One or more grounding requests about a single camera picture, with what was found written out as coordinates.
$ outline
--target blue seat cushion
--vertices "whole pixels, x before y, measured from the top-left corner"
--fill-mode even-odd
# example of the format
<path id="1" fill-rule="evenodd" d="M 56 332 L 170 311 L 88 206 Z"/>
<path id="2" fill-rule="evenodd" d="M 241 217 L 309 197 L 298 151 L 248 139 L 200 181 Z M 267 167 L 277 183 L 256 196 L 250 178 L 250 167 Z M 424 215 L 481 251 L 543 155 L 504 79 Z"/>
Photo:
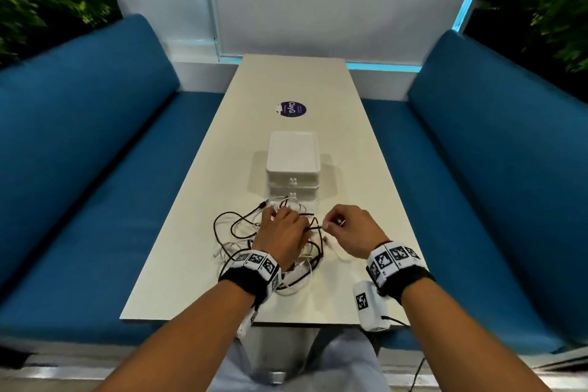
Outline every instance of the blue seat cushion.
<path id="1" fill-rule="evenodd" d="M 1 336 L 140 344 L 152 333 L 119 316 L 221 99 L 172 99 L 0 304 Z"/>
<path id="2" fill-rule="evenodd" d="M 541 320 L 408 103 L 363 100 L 424 258 L 476 321 L 520 354 L 564 342 Z M 388 348 L 415 349 L 404 331 Z"/>
<path id="3" fill-rule="evenodd" d="M 588 344 L 588 105 L 455 32 L 408 98 L 541 315 Z"/>
<path id="4" fill-rule="evenodd" d="M 0 71 L 0 286 L 178 87 L 139 15 Z"/>

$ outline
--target purple round sticker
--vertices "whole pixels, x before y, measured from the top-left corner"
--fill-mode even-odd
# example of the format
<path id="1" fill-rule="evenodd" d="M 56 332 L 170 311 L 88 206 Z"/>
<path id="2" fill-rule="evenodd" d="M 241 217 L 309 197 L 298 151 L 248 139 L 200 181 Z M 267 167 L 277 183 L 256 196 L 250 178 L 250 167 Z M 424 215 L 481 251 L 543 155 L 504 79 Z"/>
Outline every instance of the purple round sticker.
<path id="1" fill-rule="evenodd" d="M 306 107 L 296 101 L 285 101 L 277 105 L 276 111 L 285 117 L 299 117 L 306 113 Z"/>

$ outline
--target white box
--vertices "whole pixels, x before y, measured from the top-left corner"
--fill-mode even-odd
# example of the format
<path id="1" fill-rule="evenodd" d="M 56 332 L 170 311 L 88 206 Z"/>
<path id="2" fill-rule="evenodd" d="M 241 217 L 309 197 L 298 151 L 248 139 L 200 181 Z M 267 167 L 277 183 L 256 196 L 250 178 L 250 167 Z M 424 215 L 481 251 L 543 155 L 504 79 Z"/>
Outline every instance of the white box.
<path id="1" fill-rule="evenodd" d="M 318 196 L 320 154 L 314 132 L 274 131 L 269 138 L 266 174 L 270 197 L 312 202 Z"/>

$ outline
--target white table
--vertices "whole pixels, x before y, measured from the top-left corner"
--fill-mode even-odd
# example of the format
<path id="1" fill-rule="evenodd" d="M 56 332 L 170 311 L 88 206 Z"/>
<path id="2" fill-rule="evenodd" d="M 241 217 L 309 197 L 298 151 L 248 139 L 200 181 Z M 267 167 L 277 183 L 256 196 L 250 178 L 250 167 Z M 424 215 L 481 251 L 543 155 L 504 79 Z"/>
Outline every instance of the white table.
<path id="1" fill-rule="evenodd" d="M 302 103 L 307 112 L 295 118 L 282 116 L 276 106 L 283 101 Z M 360 205 L 390 239 L 405 242 L 422 257 L 345 62 L 246 55 L 121 319 L 170 320 L 217 282 L 219 260 L 213 254 L 218 245 L 212 222 L 224 211 L 245 214 L 264 200 L 273 130 L 317 133 L 322 163 L 320 222 L 337 203 Z M 256 322 L 358 324 L 352 288 L 367 278 L 364 261 L 342 262 L 325 247 L 309 286 L 289 297 L 274 294 L 261 307 Z M 406 320 L 395 301 L 388 300 L 388 308 L 391 317 Z"/>

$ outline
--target blue backrest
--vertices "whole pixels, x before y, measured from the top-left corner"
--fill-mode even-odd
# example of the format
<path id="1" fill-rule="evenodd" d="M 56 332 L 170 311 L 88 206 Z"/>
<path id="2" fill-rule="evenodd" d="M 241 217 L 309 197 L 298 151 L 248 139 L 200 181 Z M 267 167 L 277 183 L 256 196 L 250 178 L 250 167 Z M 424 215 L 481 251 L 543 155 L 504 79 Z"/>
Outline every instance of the blue backrest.
<path id="1" fill-rule="evenodd" d="M 409 101 L 538 309 L 588 343 L 588 106 L 455 32 Z"/>
<path id="2" fill-rule="evenodd" d="M 0 72 L 0 285 L 178 86 L 142 16 Z"/>

